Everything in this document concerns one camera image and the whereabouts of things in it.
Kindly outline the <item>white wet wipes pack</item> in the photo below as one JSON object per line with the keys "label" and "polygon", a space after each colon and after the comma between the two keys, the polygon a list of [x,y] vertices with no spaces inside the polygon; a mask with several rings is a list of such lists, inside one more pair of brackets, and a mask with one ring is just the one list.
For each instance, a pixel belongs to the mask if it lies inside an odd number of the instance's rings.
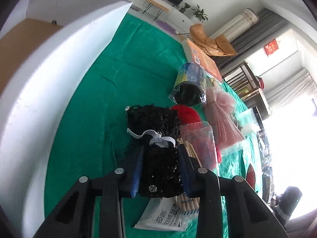
{"label": "white wet wipes pack", "polygon": [[175,198],[151,198],[135,229],[186,231],[188,222],[178,213]]}

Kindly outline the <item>black lace fabric item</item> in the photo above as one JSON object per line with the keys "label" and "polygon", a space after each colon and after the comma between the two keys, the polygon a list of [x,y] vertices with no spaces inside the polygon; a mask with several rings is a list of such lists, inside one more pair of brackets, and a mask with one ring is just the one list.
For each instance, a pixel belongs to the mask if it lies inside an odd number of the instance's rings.
{"label": "black lace fabric item", "polygon": [[176,141],[180,133],[177,111],[168,107],[133,105],[125,109],[131,147],[142,153],[138,193],[171,198],[183,193]]}

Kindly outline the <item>bag of wooden sticks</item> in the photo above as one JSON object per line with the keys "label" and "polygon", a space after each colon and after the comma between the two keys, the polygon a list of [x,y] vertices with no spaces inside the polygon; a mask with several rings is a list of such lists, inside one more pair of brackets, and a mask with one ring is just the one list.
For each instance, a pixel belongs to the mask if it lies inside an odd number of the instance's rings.
{"label": "bag of wooden sticks", "polygon": [[177,197],[177,204],[183,215],[193,215],[199,212],[199,197],[193,197],[193,184],[196,178],[195,170],[201,167],[201,162],[191,143],[177,140],[178,161],[181,180],[183,183],[183,194]]}

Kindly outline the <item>pink mesh bath sponge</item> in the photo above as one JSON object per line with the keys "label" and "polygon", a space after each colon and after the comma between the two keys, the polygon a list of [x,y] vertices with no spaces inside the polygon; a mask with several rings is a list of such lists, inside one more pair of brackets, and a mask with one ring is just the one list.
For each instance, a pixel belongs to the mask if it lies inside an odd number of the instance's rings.
{"label": "pink mesh bath sponge", "polygon": [[235,110],[233,96],[225,92],[214,80],[207,79],[206,83],[205,117],[214,128],[215,144],[221,152],[243,141],[244,136],[230,117]]}

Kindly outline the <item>red yarn ball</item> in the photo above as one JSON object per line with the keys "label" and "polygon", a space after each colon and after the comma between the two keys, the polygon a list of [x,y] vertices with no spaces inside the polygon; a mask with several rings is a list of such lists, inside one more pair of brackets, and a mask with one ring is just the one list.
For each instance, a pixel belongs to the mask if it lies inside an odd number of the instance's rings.
{"label": "red yarn ball", "polygon": [[182,125],[201,122],[201,118],[196,110],[185,105],[174,105],[170,108],[177,112]]}

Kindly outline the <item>dark wooden chair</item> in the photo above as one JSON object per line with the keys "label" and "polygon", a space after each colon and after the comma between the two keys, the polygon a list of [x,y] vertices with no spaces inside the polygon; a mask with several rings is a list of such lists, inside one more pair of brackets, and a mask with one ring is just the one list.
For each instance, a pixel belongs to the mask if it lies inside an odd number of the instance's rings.
{"label": "dark wooden chair", "polygon": [[257,107],[262,120],[270,117],[271,110],[263,91],[264,82],[254,75],[246,62],[222,76],[248,108]]}

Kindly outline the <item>blue yellow trash bag roll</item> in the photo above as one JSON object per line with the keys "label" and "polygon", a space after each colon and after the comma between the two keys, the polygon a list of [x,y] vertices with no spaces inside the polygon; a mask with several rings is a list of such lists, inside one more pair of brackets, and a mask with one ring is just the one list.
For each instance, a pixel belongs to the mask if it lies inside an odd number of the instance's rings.
{"label": "blue yellow trash bag roll", "polygon": [[169,98],[176,104],[196,106],[206,102],[206,75],[201,66],[187,62],[180,67]]}

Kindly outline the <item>green satin tablecloth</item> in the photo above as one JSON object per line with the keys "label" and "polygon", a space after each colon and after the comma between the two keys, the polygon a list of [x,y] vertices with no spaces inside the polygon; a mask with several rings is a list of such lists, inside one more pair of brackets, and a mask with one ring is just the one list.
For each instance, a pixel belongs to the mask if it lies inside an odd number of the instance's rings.
{"label": "green satin tablecloth", "polygon": [[132,137],[126,107],[171,107],[182,45],[130,14],[85,74],[59,124],[45,183],[45,214],[81,177],[94,179],[123,167]]}

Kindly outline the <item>orange book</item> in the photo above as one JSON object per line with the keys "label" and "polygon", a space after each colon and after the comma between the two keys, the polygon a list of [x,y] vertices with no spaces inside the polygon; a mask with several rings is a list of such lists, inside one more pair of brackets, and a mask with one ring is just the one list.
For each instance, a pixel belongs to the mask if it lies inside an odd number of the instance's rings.
{"label": "orange book", "polygon": [[189,39],[183,40],[181,45],[188,62],[193,62],[201,66],[209,78],[213,78],[218,83],[222,83],[222,76],[217,65],[210,57]]}

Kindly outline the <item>orange lounge chair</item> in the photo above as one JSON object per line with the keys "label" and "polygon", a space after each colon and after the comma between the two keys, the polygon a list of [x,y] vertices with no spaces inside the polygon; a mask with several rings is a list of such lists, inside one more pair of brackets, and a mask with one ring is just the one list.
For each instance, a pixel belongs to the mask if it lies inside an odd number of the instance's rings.
{"label": "orange lounge chair", "polygon": [[193,42],[210,57],[232,57],[237,52],[224,35],[219,35],[215,39],[209,38],[202,27],[202,24],[190,26],[190,35]]}

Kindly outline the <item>white cardboard storage box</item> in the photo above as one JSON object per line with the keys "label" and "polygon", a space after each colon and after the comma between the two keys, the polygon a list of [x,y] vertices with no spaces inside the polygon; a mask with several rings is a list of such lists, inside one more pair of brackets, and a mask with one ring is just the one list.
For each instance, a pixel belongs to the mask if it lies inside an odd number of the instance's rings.
{"label": "white cardboard storage box", "polygon": [[48,159],[81,80],[131,7],[125,0],[19,0],[1,30],[1,207],[17,237],[44,222]]}

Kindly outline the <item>purple floor mat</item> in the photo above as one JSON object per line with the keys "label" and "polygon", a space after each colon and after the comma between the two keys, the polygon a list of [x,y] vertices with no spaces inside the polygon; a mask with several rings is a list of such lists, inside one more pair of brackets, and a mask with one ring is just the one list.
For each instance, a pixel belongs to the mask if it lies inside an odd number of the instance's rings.
{"label": "purple floor mat", "polygon": [[172,26],[170,26],[169,24],[167,24],[166,22],[161,21],[161,20],[156,20],[156,23],[157,23],[157,25],[158,25],[160,28],[162,28],[162,29],[165,30],[166,32],[170,33],[171,35],[174,35],[174,36],[177,35],[177,31],[176,31]]}

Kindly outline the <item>small dark potted plant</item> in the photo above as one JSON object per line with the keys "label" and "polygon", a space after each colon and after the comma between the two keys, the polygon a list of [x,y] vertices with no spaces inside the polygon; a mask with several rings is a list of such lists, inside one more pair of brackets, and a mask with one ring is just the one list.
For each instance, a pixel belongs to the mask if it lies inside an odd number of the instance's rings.
{"label": "small dark potted plant", "polygon": [[185,13],[187,9],[190,9],[190,8],[191,8],[191,5],[189,5],[189,3],[184,3],[184,5],[180,8],[180,12]]}

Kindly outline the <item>small wooden side table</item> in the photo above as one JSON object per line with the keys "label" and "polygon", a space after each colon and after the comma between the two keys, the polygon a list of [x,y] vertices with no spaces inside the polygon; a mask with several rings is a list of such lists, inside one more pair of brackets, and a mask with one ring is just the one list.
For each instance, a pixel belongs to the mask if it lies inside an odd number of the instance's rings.
{"label": "small wooden side table", "polygon": [[145,10],[143,10],[143,14],[145,14],[146,12],[148,12],[150,10],[151,7],[156,7],[158,8],[158,12],[154,17],[154,21],[156,21],[163,12],[165,12],[166,14],[169,14],[171,12],[171,10],[166,7],[163,3],[158,2],[156,0],[146,0],[146,2],[148,3],[147,7],[145,8]]}

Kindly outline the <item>red wall decoration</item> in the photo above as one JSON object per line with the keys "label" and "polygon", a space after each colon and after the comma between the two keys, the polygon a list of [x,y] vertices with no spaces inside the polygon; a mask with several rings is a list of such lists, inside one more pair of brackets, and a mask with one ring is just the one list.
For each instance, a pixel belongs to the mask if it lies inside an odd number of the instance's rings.
{"label": "red wall decoration", "polygon": [[273,53],[275,53],[277,50],[279,49],[278,46],[278,41],[276,39],[272,40],[271,42],[267,43],[264,46],[264,51],[266,53],[267,56],[272,55]]}

